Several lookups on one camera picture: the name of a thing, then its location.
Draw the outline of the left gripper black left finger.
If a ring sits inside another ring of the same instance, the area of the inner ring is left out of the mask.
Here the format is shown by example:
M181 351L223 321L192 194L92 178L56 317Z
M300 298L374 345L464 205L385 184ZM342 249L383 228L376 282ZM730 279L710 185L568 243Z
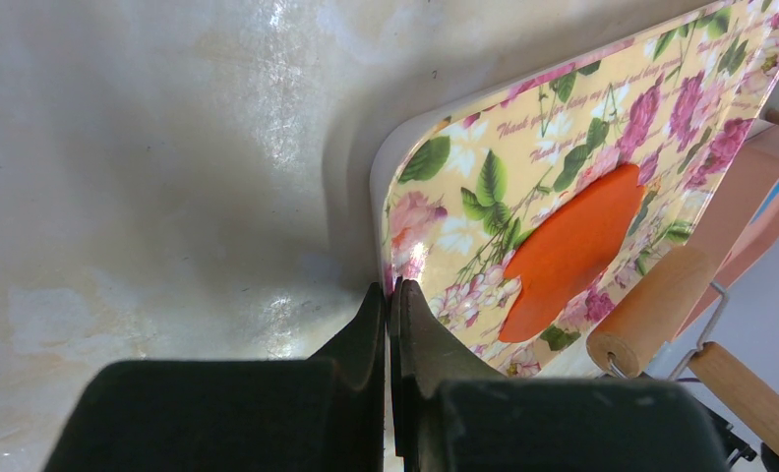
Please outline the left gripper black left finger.
M306 359L121 361L86 386L49 471L379 471L386 298Z

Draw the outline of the wooden dough roller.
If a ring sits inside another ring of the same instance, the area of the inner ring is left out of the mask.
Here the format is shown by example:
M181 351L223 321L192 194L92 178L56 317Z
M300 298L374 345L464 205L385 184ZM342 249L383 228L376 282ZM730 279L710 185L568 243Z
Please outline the wooden dough roller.
M664 343L676 335L707 289L719 304L698 340L674 368L696 377L779 456L779 394L722 345L710 340L729 302L714 279L717 266L689 246L668 252L588 335L592 361L617 378L639 376Z

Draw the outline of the floral cutting board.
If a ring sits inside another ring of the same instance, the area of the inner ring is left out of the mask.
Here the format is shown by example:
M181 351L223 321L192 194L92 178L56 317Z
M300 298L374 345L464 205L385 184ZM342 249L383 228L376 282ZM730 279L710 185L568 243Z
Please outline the floral cutting board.
M370 178L385 290L415 280L509 377L592 374L586 336L690 239L778 80L779 1L718 1L407 121ZM515 251L624 164L645 191L616 257L542 332L501 342Z

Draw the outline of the red dough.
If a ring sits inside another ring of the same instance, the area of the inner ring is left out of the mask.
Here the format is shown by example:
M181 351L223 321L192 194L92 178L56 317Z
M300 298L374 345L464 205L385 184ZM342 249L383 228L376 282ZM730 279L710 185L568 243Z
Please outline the red dough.
M521 288L499 332L523 342L542 332L618 254L645 188L640 169L624 164L556 210L515 251L504 278Z

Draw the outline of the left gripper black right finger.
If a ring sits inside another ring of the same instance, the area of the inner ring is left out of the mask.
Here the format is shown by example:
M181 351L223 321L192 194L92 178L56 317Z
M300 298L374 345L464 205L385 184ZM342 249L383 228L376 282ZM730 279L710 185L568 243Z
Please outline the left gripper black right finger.
M419 284L389 303L394 448L407 471L725 471L707 411L655 380L510 379L433 315Z

